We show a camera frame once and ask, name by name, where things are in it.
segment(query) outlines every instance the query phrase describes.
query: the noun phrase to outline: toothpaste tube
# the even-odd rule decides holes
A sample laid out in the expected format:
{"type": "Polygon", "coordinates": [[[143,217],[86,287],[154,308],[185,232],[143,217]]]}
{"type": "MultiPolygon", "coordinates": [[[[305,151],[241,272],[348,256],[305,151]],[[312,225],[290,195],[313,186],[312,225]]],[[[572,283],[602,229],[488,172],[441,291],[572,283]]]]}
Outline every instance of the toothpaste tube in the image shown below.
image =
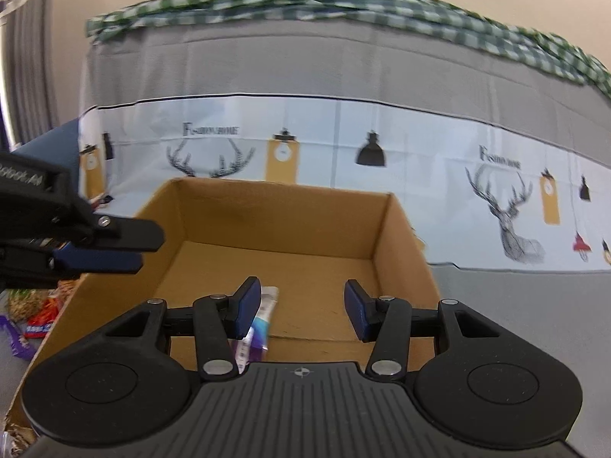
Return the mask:
{"type": "Polygon", "coordinates": [[[244,339],[233,342],[235,361],[241,374],[252,361],[262,361],[268,349],[267,338],[271,313],[278,300],[277,287],[261,288],[261,306],[244,339]]]}

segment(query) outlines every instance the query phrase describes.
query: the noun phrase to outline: open cardboard box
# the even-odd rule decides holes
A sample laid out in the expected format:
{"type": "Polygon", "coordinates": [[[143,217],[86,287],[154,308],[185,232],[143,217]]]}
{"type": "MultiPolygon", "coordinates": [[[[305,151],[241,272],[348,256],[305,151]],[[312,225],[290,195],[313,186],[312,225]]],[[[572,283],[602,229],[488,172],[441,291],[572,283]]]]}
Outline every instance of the open cardboard box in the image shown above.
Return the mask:
{"type": "MultiPolygon", "coordinates": [[[[42,344],[32,366],[152,297],[169,308],[231,294],[249,275],[279,288],[268,361],[355,360],[373,344],[357,340],[344,311],[343,288],[357,279],[374,296],[436,308],[439,294],[394,195],[268,182],[177,179],[140,211],[166,242],[133,276],[88,275],[42,344]]],[[[173,338],[173,358],[196,369],[193,338],[173,338]]],[[[430,339],[413,339],[409,368],[433,356],[430,339]]],[[[28,423],[19,390],[7,429],[28,423]]]]}

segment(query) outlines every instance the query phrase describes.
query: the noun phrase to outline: green checkered blanket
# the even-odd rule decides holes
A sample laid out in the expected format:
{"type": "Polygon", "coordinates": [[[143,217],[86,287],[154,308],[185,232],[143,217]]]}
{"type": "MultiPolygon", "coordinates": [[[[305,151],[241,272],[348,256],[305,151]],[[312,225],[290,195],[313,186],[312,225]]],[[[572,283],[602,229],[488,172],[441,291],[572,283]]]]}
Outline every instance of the green checkered blanket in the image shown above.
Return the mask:
{"type": "Polygon", "coordinates": [[[566,39],[506,26],[439,0],[150,0],[87,21],[87,36],[106,41],[130,29],[218,22],[344,18],[445,39],[534,67],[611,99],[611,74],[566,39]]]}

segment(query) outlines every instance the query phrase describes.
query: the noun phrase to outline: gray floor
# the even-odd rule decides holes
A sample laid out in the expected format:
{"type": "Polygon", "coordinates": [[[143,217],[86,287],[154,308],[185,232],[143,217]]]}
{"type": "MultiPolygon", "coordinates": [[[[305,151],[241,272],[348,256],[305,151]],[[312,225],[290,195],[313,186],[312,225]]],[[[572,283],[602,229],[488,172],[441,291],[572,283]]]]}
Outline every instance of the gray floor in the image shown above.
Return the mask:
{"type": "Polygon", "coordinates": [[[588,458],[611,450],[610,273],[520,273],[434,266],[452,297],[543,349],[575,373],[584,391],[568,441],[588,458]]]}

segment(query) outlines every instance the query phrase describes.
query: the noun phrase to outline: purple wrapper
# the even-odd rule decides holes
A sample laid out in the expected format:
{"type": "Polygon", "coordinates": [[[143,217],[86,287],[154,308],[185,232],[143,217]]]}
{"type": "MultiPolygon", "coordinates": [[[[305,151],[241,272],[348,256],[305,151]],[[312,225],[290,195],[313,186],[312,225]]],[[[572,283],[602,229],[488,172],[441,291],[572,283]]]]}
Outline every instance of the purple wrapper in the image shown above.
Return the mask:
{"type": "Polygon", "coordinates": [[[13,356],[30,361],[36,354],[36,350],[30,345],[23,334],[19,331],[19,327],[13,321],[0,315],[0,329],[4,330],[8,339],[10,339],[10,350],[13,356]]]}

